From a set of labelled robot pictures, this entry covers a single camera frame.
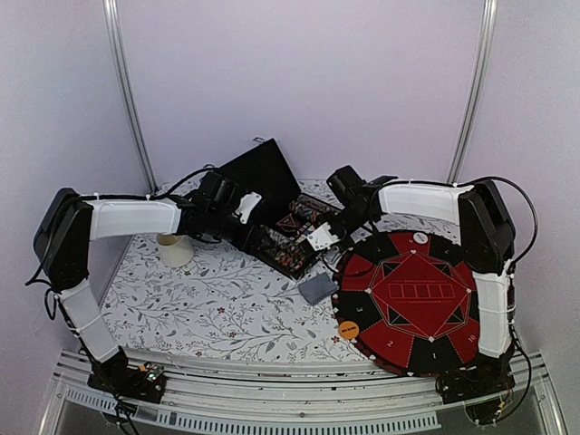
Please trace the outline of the white dealer button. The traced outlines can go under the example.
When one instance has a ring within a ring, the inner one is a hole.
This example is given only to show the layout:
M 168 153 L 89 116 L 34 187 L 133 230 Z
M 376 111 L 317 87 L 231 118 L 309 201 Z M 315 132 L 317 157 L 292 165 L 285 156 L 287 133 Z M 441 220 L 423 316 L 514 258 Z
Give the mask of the white dealer button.
M 415 232 L 412 238 L 415 243 L 420 245 L 425 245 L 429 241 L 429 237 L 422 232 Z

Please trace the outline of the orange big blind button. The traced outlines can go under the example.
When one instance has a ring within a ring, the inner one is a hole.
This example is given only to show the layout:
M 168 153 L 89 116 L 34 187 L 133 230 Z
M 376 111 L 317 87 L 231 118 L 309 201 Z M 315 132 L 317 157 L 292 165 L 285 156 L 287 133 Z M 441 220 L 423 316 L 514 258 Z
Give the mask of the orange big blind button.
M 360 327 L 356 322 L 353 321 L 343 321 L 338 325 L 338 334 L 344 340 L 354 340 L 360 333 Z

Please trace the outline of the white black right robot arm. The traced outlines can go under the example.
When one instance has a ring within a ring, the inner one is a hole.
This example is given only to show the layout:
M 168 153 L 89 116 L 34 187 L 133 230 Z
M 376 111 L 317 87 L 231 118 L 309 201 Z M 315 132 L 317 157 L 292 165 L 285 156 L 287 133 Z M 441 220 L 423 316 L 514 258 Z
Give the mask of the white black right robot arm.
M 434 378 L 446 403 L 494 395 L 499 419 L 521 346 L 520 255 L 498 179 L 366 181 L 347 166 L 327 183 L 343 208 L 309 243 L 343 248 L 332 296 L 341 336 L 388 372 Z

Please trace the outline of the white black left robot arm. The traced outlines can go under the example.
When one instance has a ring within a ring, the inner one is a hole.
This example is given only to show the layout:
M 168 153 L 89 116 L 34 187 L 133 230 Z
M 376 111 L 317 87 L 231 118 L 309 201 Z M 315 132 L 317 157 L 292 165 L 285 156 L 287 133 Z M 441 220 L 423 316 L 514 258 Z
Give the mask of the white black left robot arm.
M 61 314 L 91 365 L 87 381 L 116 401 L 159 404 L 167 378 L 161 366 L 131 366 L 102 313 L 122 259 L 138 235 L 186 236 L 206 244 L 245 241 L 258 232 L 254 215 L 264 197 L 216 168 L 191 172 L 197 188 L 177 194 L 82 195 L 60 188 L 33 239 L 38 267 L 27 285 L 46 287 L 44 308 Z

